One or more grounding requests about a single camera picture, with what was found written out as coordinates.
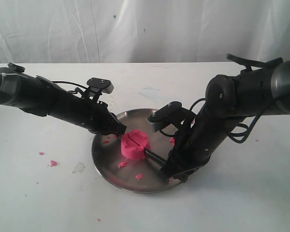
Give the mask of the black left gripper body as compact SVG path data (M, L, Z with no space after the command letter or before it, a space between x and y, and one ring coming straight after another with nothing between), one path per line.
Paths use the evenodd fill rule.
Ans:
M104 106L85 100L77 101L77 126L87 129L89 132L107 128L107 116L109 111Z

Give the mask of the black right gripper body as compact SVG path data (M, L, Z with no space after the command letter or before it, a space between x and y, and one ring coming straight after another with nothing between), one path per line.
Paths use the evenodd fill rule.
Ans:
M212 153L220 145L220 138L210 136L209 138L201 138L193 143L187 143L187 145L187 147L175 147L175 149L185 162L201 168L209 162Z

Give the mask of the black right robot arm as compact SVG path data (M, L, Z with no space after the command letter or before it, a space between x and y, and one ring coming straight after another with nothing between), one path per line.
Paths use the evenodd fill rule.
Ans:
M241 144L263 115L290 115L290 60L252 61L233 55L244 66L237 76L219 74L206 87L203 106L195 114L179 102L157 112L177 128L174 146L161 172L185 182L208 163L226 139Z

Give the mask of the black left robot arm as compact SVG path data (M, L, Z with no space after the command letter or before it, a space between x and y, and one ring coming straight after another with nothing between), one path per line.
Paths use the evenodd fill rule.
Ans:
M127 127L99 100L103 93L112 93L110 80L92 77L86 87L74 84L75 90L67 91L59 86L60 81L32 77L24 71L13 63L0 67L0 105L40 117L52 116L95 134L125 133Z

